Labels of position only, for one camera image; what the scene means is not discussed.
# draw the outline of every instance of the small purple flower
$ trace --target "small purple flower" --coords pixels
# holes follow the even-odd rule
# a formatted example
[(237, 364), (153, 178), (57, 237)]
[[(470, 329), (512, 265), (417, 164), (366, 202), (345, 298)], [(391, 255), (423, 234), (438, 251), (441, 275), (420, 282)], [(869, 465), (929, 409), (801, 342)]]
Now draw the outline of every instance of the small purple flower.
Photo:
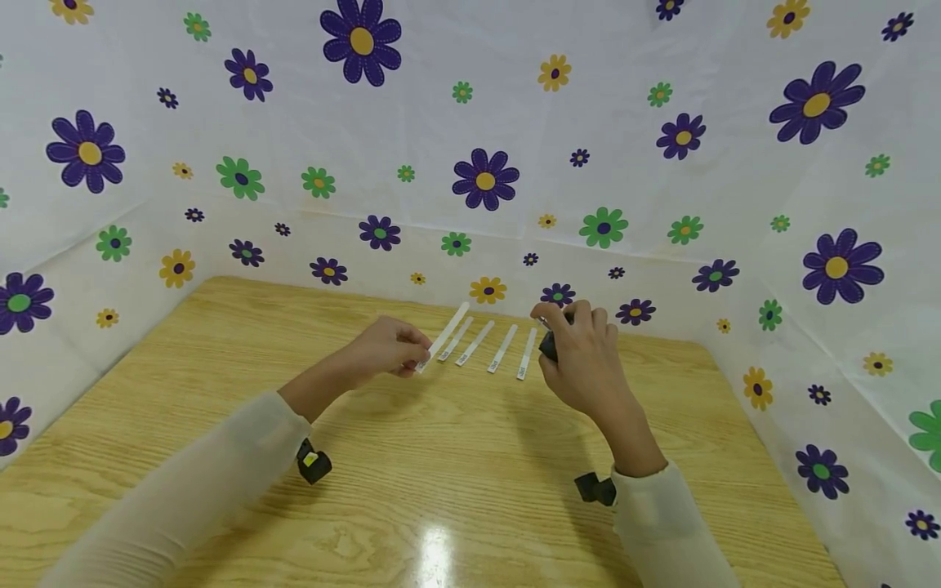
[(52, 288), (42, 288), (42, 276), (33, 274), (23, 282), (23, 274), (7, 274), (7, 287), (0, 287), (0, 335), (6, 335), (13, 326), (21, 333), (33, 330), (35, 320), (44, 321), (53, 311), (46, 303), (56, 294)]
[(706, 125), (702, 121), (702, 115), (690, 120), (690, 115), (683, 112), (677, 117), (677, 124), (664, 123), (660, 129), (663, 136), (657, 139), (657, 147), (666, 148), (663, 157), (673, 159), (677, 156), (682, 161), (690, 151), (699, 149), (699, 137), (706, 132)]
[(831, 501), (837, 499), (838, 491), (843, 494), (850, 492), (850, 486), (843, 480), (850, 472), (837, 463), (837, 454), (833, 450), (821, 453), (816, 445), (807, 445), (806, 453), (797, 452), (795, 455), (797, 461), (801, 462), (797, 473), (807, 478), (808, 490), (816, 493), (822, 489), (823, 496)]
[(229, 244), (229, 249), (232, 250), (232, 256), (242, 262), (242, 265), (258, 267), (259, 263), (264, 263), (262, 251), (255, 247), (251, 241), (242, 243), (238, 239), (235, 239)]
[(317, 263), (311, 263), (311, 269), (313, 270), (311, 273), (325, 284), (339, 286), (341, 282), (347, 281), (349, 277), (346, 275), (346, 266), (338, 265), (338, 263), (333, 258), (328, 261), (318, 257)]
[(777, 132), (777, 140), (784, 143), (800, 133), (801, 143), (810, 145), (820, 136), (822, 126), (831, 130), (843, 126), (849, 115), (842, 107), (859, 102), (866, 94), (863, 86), (850, 87), (862, 71), (861, 65), (853, 63), (834, 76), (837, 64), (824, 61), (809, 83), (802, 78), (791, 80), (784, 88), (790, 104), (781, 104), (768, 117), (773, 124), (787, 122)]
[(804, 276), (804, 288), (817, 291), (817, 302), (830, 304), (840, 297), (850, 304), (863, 299), (860, 283), (875, 286), (885, 273), (875, 265), (866, 265), (882, 254), (882, 246), (875, 242), (856, 245), (856, 231), (844, 229), (834, 244), (833, 237), (825, 233), (817, 239), (819, 253), (804, 255), (804, 267), (811, 270)]
[(455, 164), (455, 173), (463, 178), (451, 186), (452, 192), (457, 195), (467, 194), (464, 203), (468, 208), (477, 208), (481, 201), (489, 211), (500, 207), (500, 199), (512, 200), (517, 191), (508, 185), (519, 179), (519, 170), (515, 167), (506, 167), (509, 155), (504, 151), (497, 151), (488, 161), (486, 151), (475, 149), (470, 153), (472, 164), (459, 161)]
[(75, 126), (63, 118), (53, 120), (53, 131), (64, 143), (46, 146), (46, 157), (62, 168), (62, 182), (74, 188), (82, 180), (92, 194), (101, 194), (104, 180), (121, 183), (124, 175), (115, 164), (123, 163), (124, 149), (112, 145), (115, 130), (107, 122), (95, 128), (95, 119), (87, 110), (75, 113)]
[(336, 37), (324, 43), (327, 61), (343, 63), (343, 76), (350, 84), (356, 84), (366, 71), (366, 79), (374, 87), (386, 81), (387, 70), (398, 70), (402, 56), (389, 43), (402, 37), (402, 26), (395, 19), (382, 18), (382, 0), (363, 0), (362, 10), (357, 0), (337, 0), (340, 14), (324, 10), (320, 14), (320, 25)]
[(392, 251), (393, 245), (402, 243), (399, 232), (402, 230), (392, 224), (392, 219), (383, 216), (379, 220), (376, 215), (369, 215), (367, 222), (359, 223), (362, 233), (359, 238), (363, 241), (369, 241), (369, 246), (373, 249), (382, 247), (386, 251)]
[(33, 415), (29, 406), (20, 408), (20, 399), (10, 396), (7, 405), (0, 403), (0, 457), (13, 454), (18, 441), (29, 436), (29, 425), (24, 424)]
[(716, 292), (720, 286), (731, 286), (732, 278), (739, 274), (739, 268), (735, 267), (735, 260), (725, 262), (718, 259), (712, 262), (712, 265), (703, 265), (699, 268), (699, 275), (693, 278), (693, 284), (698, 284), (696, 290), (702, 292), (709, 288), (710, 292)]
[(251, 49), (247, 54), (241, 49), (232, 49), (232, 59), (226, 59), (226, 69), (232, 74), (229, 83), (232, 87), (241, 88), (248, 100), (258, 98), (264, 102), (264, 93), (275, 89), (275, 85), (264, 77), (270, 73), (268, 66), (255, 62), (255, 52)]
[(539, 299), (543, 302), (554, 302), (559, 305), (559, 308), (562, 308), (566, 304), (572, 303), (573, 296), (575, 296), (575, 291), (571, 290), (568, 284), (556, 282), (552, 284), (551, 288), (543, 288), (542, 297)]

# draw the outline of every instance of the wood grain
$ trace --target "wood grain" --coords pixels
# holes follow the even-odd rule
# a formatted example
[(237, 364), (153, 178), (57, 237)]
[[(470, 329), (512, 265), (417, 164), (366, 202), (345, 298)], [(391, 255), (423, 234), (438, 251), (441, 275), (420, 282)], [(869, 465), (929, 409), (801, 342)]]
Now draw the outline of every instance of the wood grain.
[[(454, 309), (237, 278), (203, 283), (0, 476), (0, 585), (34, 585), (164, 459), (380, 313), (432, 339)], [(639, 586), (611, 513), (572, 479), (611, 457), (535, 361), (529, 319), (471, 310), (463, 367), (433, 362), (344, 396), (312, 439), (335, 469), (289, 473), (195, 552), (172, 586)], [(501, 368), (486, 372), (520, 325)], [(746, 587), (842, 586), (709, 353), (621, 335), (632, 387)]]

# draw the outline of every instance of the white paper strip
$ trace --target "white paper strip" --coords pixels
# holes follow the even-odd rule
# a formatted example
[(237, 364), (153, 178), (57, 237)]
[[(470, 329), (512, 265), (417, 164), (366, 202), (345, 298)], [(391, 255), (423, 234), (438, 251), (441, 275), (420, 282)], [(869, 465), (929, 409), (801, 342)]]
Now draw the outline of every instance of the white paper strip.
[(486, 334), (490, 332), (491, 328), (493, 328), (493, 321), (487, 323), (483, 330), (477, 333), (477, 338), (470, 342), (470, 345), (468, 345), (468, 348), (464, 350), (464, 353), (461, 354), (461, 357), (457, 358), (457, 361), (455, 361), (457, 365), (464, 365), (464, 363), (471, 358), (473, 350), (476, 349), (477, 345), (479, 345), (481, 341), (484, 340), (484, 337), (486, 337)]
[[(455, 327), (460, 323), (461, 319), (464, 318), (464, 315), (467, 314), (468, 309), (471, 307), (470, 302), (463, 303), (455, 312), (455, 315), (451, 317), (451, 322), (448, 323), (444, 330), (441, 331), (441, 334), (438, 335), (438, 338), (435, 339), (435, 342), (431, 344), (431, 349), (428, 350), (429, 360), (438, 354), (441, 346), (448, 341), (448, 337), (451, 337), (451, 333), (454, 332)], [(427, 361), (420, 361), (417, 366), (415, 366), (416, 373), (424, 372), (424, 366), (428, 365)]]

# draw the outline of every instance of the white backdrop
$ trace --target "white backdrop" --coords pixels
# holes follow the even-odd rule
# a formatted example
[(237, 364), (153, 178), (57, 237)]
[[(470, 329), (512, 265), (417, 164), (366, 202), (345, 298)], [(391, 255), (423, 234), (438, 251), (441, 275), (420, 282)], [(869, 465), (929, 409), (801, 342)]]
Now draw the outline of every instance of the white backdrop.
[(710, 349), (852, 588), (934, 585), (939, 3), (624, 4), (6, 2), (0, 468), (211, 276), (587, 297)]

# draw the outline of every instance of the fabric wall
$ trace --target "fabric wall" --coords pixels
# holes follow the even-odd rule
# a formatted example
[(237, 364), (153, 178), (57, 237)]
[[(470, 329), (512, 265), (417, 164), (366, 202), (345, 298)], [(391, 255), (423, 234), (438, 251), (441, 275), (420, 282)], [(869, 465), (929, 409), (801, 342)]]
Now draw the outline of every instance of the fabric wall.
[(938, 5), (6, 2), (0, 468), (212, 276), (587, 297), (709, 348), (849, 586), (934, 585)]

